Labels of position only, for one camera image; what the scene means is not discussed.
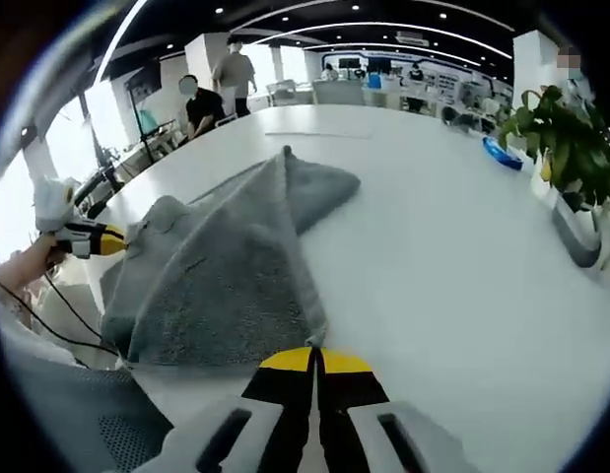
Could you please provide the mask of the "person's left hand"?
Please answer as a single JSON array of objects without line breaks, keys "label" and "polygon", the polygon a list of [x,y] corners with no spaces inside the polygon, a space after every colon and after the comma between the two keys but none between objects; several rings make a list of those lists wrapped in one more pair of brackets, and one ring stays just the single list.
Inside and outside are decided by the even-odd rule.
[{"label": "person's left hand", "polygon": [[21,289],[62,263],[65,257],[53,234],[41,235],[0,266],[0,284],[12,291]]}]

